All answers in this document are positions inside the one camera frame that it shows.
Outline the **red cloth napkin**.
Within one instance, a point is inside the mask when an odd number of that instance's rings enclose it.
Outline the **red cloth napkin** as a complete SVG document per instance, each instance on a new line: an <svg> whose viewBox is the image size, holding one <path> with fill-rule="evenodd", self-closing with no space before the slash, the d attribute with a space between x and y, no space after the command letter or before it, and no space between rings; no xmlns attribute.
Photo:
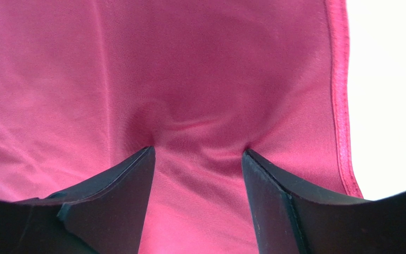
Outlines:
<svg viewBox="0 0 406 254"><path fill-rule="evenodd" d="M257 253L252 148L361 197L344 1L0 1L0 199L156 150L140 253Z"/></svg>

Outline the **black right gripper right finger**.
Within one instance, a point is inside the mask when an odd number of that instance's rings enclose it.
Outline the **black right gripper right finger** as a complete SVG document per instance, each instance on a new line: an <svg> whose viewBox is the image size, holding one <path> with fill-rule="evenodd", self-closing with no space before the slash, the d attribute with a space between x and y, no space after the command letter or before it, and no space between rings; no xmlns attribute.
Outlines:
<svg viewBox="0 0 406 254"><path fill-rule="evenodd" d="M283 170L253 150L242 172L260 253L406 253L406 191L347 196Z"/></svg>

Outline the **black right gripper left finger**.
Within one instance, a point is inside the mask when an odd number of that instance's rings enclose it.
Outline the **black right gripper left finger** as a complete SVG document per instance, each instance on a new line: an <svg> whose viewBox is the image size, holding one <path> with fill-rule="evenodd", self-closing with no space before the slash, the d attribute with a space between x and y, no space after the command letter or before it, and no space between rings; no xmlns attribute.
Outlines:
<svg viewBox="0 0 406 254"><path fill-rule="evenodd" d="M0 253L138 253L154 169L146 147L46 198L0 200Z"/></svg>

